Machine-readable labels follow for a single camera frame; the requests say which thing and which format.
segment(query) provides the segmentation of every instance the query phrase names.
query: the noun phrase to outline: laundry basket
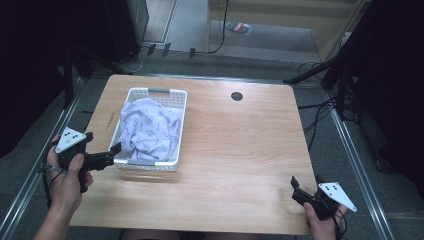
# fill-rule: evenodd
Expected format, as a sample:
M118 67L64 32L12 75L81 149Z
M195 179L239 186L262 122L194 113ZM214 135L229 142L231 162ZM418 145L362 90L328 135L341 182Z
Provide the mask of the laundry basket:
M128 92L127 102L133 102L142 98L150 98L156 102L161 103L164 107L168 108L172 112L179 116L179 139L178 144L175 147L174 152L168 161L165 162L153 162L153 161L129 161L125 159L125 153L119 153L115 156L115 166L119 169L125 170L150 170L150 171L177 171L178 159L180 155L181 139L184 126L184 116L187 103L187 92L183 90L175 89L161 89L161 88L131 88ZM110 147L114 146L119 142L121 136L120 120L116 125L115 132L110 143Z

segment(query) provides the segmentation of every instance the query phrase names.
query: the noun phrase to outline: handheld controller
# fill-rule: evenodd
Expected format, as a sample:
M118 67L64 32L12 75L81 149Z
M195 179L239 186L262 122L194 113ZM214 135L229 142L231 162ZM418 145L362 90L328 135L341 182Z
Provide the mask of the handheld controller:
M339 208L339 204L356 212L357 209L355 205L350 201L338 182L325 183L320 175L316 175L315 180L318 185L318 190L314 196L311 196L300 189L296 178L292 177L290 182L294 189L292 198L302 206L305 202L310 203L312 207L314 207L317 217L320 220L325 220L334 216Z
M68 170L69 163L77 153L84 155L84 164L78 173L81 193L88 190L85 186L85 173L92 170L100 171L113 165L114 156L121 151L121 143L117 143L108 152L88 154L85 149L87 143L91 140L93 140L93 133L91 132L82 134L66 128L56 147L56 153L59 154L59 165L65 170Z
M319 175L315 177L315 180L318 184L324 182L322 177ZM318 191L314 196L311 196L299 188L299 182L296 180L296 178L292 177L290 183L294 189L292 198L302 206L305 202L310 203L312 207L314 207L317 217L320 220L330 218L334 215L334 213L336 213L339 204L333 199L329 198L320 188L318 188Z

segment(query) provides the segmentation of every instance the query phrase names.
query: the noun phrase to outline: wooden table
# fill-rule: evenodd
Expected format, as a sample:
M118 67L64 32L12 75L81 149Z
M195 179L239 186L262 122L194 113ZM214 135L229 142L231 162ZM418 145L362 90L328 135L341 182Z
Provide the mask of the wooden table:
M293 175L310 193L316 185L290 86L114 75L88 125L87 152L108 150L131 87L187 91L178 171L93 172L71 225L309 233L291 199ZM243 99L232 100L233 92Z

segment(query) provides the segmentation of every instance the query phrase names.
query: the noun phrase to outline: basket handle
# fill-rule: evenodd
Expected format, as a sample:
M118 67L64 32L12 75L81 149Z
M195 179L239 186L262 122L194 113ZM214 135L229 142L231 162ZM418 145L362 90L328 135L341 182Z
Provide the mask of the basket handle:
M147 91L150 93L166 93L166 94L170 94L171 93L171 89L166 89L166 88L148 88Z

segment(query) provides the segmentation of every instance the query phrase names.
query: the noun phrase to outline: crumpled cloth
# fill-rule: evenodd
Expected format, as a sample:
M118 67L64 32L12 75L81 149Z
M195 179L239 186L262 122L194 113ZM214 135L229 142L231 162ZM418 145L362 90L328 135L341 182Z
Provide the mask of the crumpled cloth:
M168 161L179 140L179 117L162 104L142 98L121 110L121 147L127 160Z

